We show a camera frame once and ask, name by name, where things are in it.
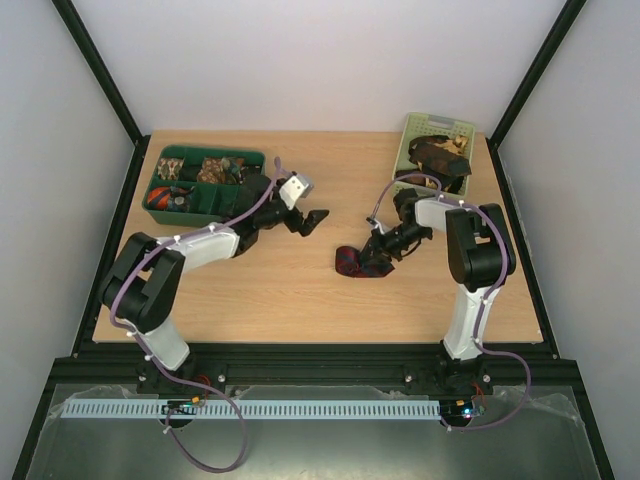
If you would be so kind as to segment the red navy striped tie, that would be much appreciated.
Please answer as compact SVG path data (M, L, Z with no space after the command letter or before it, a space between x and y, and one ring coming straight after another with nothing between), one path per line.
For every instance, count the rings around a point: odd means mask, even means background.
M365 259L354 247L340 246L335 252L334 270L349 278L384 278L394 266L387 260Z

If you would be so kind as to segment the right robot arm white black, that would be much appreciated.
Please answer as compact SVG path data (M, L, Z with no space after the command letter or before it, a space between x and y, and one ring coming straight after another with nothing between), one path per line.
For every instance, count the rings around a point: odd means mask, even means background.
M455 392L482 379L484 333L493 303L516 266L516 256L498 204L473 206L443 194L404 189L394 197L400 223L386 229L372 215L370 237L355 254L359 274L386 275L424 239L446 237L449 272L457 284L453 317L442 340L434 382Z

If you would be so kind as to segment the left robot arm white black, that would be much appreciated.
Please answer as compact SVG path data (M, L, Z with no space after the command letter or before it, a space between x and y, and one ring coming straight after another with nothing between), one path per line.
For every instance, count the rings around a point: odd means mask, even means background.
M190 355L186 341L171 319L182 276L213 262L238 257L257 241L259 232L280 224L302 237L329 215L327 209L303 214L296 206L313 184L303 175L272 180L251 174L239 187L236 204L218 221L181 235L131 235L99 290L112 324L125 330L150 360L178 370Z

